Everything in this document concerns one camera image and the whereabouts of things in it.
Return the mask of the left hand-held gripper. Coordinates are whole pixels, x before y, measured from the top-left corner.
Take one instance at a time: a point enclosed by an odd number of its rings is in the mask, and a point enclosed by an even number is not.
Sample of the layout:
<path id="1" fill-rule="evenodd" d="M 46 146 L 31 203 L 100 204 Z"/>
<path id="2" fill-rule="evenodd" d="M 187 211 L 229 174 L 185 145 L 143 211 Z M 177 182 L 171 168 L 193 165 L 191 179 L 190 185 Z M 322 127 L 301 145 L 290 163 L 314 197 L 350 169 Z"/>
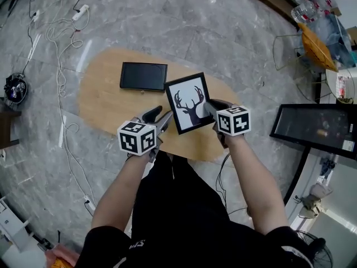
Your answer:
<path id="1" fill-rule="evenodd" d="M 142 114 L 142 120 L 137 117 L 125 121 L 118 129 L 120 150 L 129 155 L 143 156 L 149 153 L 149 162 L 154 162 L 160 150 L 164 133 L 172 120 L 173 112 L 166 112 L 158 121 L 162 106 L 157 106 Z"/>

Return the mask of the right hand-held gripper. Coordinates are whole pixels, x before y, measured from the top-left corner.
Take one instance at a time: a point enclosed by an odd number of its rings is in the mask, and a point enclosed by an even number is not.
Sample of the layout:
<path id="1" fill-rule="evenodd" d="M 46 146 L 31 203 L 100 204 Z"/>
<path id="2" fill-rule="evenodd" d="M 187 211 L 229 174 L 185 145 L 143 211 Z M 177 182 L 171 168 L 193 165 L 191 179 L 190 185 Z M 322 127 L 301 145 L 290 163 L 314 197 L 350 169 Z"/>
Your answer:
<path id="1" fill-rule="evenodd" d="M 211 99 L 205 103 L 205 110 L 215 121 L 213 130 L 224 149 L 226 136 L 243 135 L 251 131 L 251 113 L 245 106 L 239 106 L 220 99 Z"/>

